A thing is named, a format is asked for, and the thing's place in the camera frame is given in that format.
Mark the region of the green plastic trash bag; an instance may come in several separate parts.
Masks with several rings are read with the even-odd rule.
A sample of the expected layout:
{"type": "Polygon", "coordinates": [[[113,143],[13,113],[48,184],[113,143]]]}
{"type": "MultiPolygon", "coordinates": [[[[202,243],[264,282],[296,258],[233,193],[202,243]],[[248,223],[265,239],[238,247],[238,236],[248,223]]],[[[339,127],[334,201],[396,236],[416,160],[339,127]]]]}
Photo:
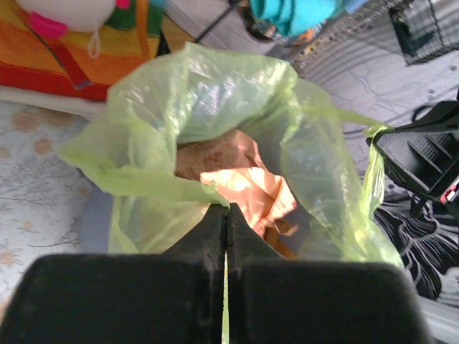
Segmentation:
{"type": "MultiPolygon", "coordinates": [[[[280,238],[295,258],[278,253],[283,259],[390,264],[404,273],[398,251],[373,221],[384,198],[383,158],[371,148],[360,178],[343,123],[365,125],[369,138],[385,129],[335,107],[287,62],[188,44],[112,86],[105,113],[68,140],[60,157],[113,196],[108,254],[162,254],[210,206],[228,215],[236,204],[213,183],[176,176],[178,147],[239,130],[297,202],[285,220],[298,229],[280,238]]],[[[230,341],[227,241],[226,234],[221,342],[230,341]]]]}

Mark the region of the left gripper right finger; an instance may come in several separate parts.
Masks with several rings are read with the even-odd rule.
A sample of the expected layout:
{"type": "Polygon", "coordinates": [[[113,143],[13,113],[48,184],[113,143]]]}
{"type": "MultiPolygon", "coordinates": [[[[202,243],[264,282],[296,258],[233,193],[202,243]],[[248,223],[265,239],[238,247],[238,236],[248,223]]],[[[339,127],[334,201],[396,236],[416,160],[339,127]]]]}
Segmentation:
{"type": "Polygon", "coordinates": [[[289,261],[227,215],[231,343],[433,343],[415,291],[390,264],[289,261]]]}

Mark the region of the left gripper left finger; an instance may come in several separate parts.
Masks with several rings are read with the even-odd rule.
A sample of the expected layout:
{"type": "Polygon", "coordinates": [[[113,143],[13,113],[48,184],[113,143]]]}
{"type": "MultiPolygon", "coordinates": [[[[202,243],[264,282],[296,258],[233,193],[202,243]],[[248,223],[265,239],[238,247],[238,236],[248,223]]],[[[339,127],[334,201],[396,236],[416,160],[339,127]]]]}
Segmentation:
{"type": "Polygon", "coordinates": [[[24,274],[3,343],[220,343],[226,216],[204,218],[162,254],[52,254],[24,274]]]}

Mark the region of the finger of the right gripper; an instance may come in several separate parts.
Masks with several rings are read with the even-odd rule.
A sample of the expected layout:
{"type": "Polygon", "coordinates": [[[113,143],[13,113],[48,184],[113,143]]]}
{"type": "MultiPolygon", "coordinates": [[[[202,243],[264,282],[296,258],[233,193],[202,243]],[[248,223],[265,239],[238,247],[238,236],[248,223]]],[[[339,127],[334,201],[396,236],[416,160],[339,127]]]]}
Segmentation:
{"type": "Polygon", "coordinates": [[[367,143],[381,154],[389,178],[432,201],[458,197],[458,101],[442,101],[408,125],[377,133],[367,143]]]}

